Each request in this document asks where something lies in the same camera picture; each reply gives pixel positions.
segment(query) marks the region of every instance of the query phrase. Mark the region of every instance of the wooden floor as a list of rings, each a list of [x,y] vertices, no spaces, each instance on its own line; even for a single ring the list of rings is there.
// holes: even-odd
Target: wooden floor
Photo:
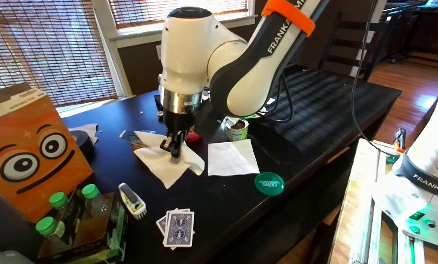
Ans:
[[[394,103],[375,140],[392,143],[398,128],[407,131],[407,148],[417,137],[428,121],[429,112],[438,99],[438,65],[429,66],[414,60],[397,63],[379,63],[369,78],[369,82],[400,90],[403,94]],[[278,264],[313,263],[309,247],[313,231],[296,245]]]

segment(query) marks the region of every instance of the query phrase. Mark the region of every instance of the chair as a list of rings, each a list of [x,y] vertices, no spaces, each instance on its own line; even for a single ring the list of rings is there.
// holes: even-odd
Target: chair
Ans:
[[[359,66],[363,56],[357,78],[368,81],[385,47],[385,36],[391,30],[391,16],[381,18],[378,24],[369,24],[365,50],[362,50],[365,28],[365,22],[343,21],[338,12],[318,69],[335,74],[341,74],[341,71],[353,72],[353,68]]]

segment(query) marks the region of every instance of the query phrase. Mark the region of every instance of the white tissue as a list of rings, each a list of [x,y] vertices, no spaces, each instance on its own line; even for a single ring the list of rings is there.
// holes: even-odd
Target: white tissue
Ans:
[[[184,143],[180,148],[180,157],[174,159],[160,144],[165,140],[164,135],[135,131],[136,137],[146,146],[146,148],[135,150],[135,156],[170,190],[174,182],[190,169],[196,176],[202,175],[205,162],[193,153]]]
[[[239,176],[259,173],[249,140],[208,144],[208,175]]]

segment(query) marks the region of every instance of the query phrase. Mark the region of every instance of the playing card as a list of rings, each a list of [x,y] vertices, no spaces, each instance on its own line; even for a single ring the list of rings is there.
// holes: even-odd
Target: playing card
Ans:
[[[165,216],[162,216],[161,219],[157,220],[157,226],[158,226],[161,235],[164,236],[164,232],[165,232]]]
[[[192,247],[193,212],[168,212],[162,245],[168,248]]]
[[[189,209],[174,209],[174,210],[170,210],[170,212],[190,212]],[[165,232],[165,222],[167,222],[167,214],[164,214],[161,219],[157,220],[157,226],[161,232],[161,235],[164,236],[164,232]]]

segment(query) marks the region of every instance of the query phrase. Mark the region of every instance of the googly eye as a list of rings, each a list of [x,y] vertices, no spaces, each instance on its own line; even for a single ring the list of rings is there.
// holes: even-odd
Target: googly eye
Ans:
[[[1,166],[1,178],[10,182],[20,182],[31,178],[39,168],[39,162],[34,154],[20,153],[12,156]]]
[[[67,150],[67,141],[60,134],[50,134],[42,140],[41,154],[47,159],[57,159]]]

